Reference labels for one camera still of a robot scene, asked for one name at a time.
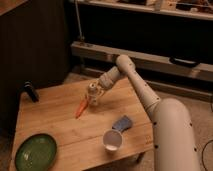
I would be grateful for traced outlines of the white fabric-wrapped gripper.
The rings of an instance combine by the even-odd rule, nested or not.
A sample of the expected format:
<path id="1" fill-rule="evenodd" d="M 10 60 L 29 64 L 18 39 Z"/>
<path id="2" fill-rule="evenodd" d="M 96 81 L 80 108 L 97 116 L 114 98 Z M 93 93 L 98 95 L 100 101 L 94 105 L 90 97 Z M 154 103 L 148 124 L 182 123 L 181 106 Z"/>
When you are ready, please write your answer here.
<path id="1" fill-rule="evenodd" d="M 94 91 L 94 95 L 86 95 L 88 104 L 90 106 L 97 106 L 99 104 L 98 98 L 101 98 L 106 93 L 106 90 L 97 81 L 90 83 L 87 89 L 89 91 Z"/>

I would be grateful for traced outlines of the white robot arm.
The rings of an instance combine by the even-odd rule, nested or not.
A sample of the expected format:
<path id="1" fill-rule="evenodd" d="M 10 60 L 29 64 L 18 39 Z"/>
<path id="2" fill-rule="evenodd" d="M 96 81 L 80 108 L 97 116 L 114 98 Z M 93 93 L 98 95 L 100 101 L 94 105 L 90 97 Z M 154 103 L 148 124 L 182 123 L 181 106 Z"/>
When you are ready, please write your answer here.
<path id="1" fill-rule="evenodd" d="M 86 99 L 97 105 L 98 99 L 126 76 L 153 123 L 155 171 L 201 171 L 193 124 L 187 107 L 177 99 L 161 99 L 137 73 L 127 55 L 87 87 Z"/>

